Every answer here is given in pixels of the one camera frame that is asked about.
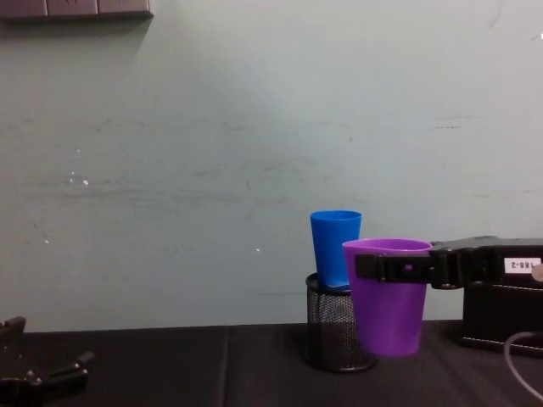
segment black table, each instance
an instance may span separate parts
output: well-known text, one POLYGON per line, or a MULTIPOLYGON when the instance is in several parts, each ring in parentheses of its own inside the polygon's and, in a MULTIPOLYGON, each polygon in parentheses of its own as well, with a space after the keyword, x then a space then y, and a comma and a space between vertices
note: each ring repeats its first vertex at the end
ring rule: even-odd
MULTIPOLYGON (((43 364, 92 350, 86 392, 51 406, 539 406, 501 354, 462 348, 457 322, 425 322, 419 354, 370 371, 333 374, 300 356, 304 325, 193 327, 29 334, 43 364)), ((543 390, 543 360, 515 357, 543 390)))

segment white label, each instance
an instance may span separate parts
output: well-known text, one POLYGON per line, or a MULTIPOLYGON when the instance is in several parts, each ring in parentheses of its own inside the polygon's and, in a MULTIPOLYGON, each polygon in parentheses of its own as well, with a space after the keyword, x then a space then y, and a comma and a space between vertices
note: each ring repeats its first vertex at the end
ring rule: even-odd
POLYGON ((540 265, 541 259, 505 259, 506 274, 531 274, 535 265, 540 265))

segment plastic cup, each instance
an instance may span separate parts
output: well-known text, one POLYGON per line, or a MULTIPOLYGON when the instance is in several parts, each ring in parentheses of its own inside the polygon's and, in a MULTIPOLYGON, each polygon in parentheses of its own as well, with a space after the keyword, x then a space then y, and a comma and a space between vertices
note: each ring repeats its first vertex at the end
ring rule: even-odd
POLYGON ((343 244, 361 346, 380 356, 418 352, 426 284, 379 282, 356 276, 357 254, 423 254, 432 245, 419 240, 361 239, 343 244))
POLYGON ((323 210, 311 214, 318 281, 329 287, 349 285, 342 243, 358 239, 362 215, 352 210, 323 210))

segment electrical outlet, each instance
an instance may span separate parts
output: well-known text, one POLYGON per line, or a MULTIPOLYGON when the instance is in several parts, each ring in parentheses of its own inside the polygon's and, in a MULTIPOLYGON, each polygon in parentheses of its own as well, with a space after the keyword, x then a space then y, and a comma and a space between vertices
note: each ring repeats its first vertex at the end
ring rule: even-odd
POLYGON ((47 0, 48 15, 96 15, 98 14, 97 0, 47 0))
POLYGON ((150 14, 149 0, 98 0, 100 14, 150 14))
POLYGON ((46 0, 0 0, 0 19, 22 19, 48 15, 46 0))

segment black mesh pencil holder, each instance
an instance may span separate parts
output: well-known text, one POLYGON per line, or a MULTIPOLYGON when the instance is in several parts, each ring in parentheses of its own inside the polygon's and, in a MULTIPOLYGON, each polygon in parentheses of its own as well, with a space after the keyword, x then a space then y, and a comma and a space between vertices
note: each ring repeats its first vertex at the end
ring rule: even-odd
POLYGON ((305 360, 324 371, 364 371, 377 357, 361 349, 348 287, 319 284, 316 274, 307 285, 307 338, 305 360))

